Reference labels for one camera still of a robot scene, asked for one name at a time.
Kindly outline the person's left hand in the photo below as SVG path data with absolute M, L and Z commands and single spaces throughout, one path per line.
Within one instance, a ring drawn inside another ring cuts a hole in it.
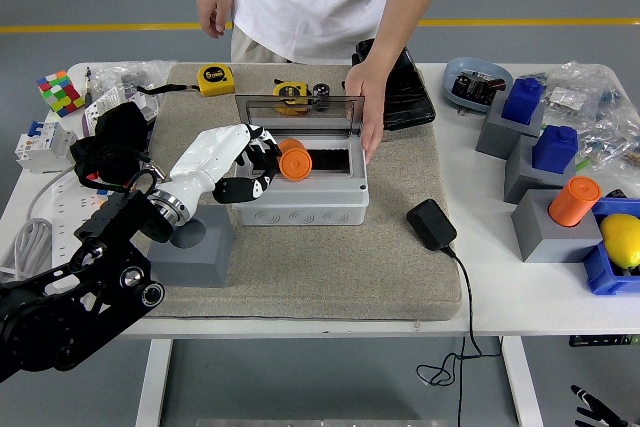
M 345 80 L 345 91 L 348 96 L 364 98 L 361 145 L 366 164 L 373 160 L 383 138 L 387 78 L 388 73 L 367 58 L 353 66 Z

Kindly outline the person's right hand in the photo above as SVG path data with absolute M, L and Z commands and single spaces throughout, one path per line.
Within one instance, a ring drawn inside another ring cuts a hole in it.
M 196 0 L 200 27 L 209 37 L 224 35 L 232 4 L 233 0 Z

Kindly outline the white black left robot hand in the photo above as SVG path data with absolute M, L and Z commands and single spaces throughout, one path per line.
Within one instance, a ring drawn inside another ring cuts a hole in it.
M 281 156 L 270 132 L 260 126 L 236 124 L 206 130 L 182 154 L 160 189 L 189 209 L 197 206 L 206 192 L 221 204 L 253 201 L 279 171 Z M 246 161 L 262 174 L 255 178 L 226 175 L 233 164 L 243 166 Z

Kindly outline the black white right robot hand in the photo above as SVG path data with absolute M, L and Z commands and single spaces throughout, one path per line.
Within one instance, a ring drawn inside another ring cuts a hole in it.
M 584 403 L 584 407 L 578 406 L 576 411 L 579 415 L 596 422 L 599 426 L 628 427 L 635 426 L 635 423 L 621 418 L 598 398 L 591 395 L 585 389 L 572 385 L 571 391 Z

